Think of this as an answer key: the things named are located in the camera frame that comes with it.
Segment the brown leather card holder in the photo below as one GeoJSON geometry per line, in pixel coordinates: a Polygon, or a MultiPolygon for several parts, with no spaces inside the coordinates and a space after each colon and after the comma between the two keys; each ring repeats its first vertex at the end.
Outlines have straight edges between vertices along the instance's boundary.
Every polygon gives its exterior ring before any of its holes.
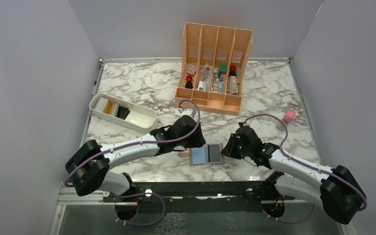
{"type": "MultiPolygon", "coordinates": [[[[220,149],[222,151],[223,143],[220,144],[220,149]]],[[[219,164],[210,164],[208,162],[208,145],[205,144],[199,148],[188,148],[183,152],[179,152],[178,156],[182,158],[188,158],[189,164],[192,166],[197,165],[224,165],[225,164],[225,156],[222,155],[222,163],[219,164]]]]}

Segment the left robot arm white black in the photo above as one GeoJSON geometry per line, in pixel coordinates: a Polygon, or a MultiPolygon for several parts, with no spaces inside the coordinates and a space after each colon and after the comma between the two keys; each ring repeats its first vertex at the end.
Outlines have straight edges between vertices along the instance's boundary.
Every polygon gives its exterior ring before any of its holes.
{"type": "Polygon", "coordinates": [[[177,147],[199,148],[205,145],[201,124],[191,116],[179,117],[173,125],[151,130],[138,139],[110,145],[95,140],[85,142],[65,164],[68,173],[64,185],[75,188],[78,196],[88,195],[107,186],[122,201],[134,196],[128,175],[111,175],[111,169],[137,159],[156,157],[175,151],[177,147]]]}

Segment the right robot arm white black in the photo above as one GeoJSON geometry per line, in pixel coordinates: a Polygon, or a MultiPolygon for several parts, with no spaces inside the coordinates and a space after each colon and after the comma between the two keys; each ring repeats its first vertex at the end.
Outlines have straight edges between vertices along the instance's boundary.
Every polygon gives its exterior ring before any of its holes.
{"type": "Polygon", "coordinates": [[[249,126],[239,127],[221,153],[234,159],[249,157],[274,172],[263,185],[269,199],[291,196],[322,208],[334,221],[349,224],[366,206],[366,195],[344,166],[327,167],[298,158],[279,145],[263,143],[249,126]]]}

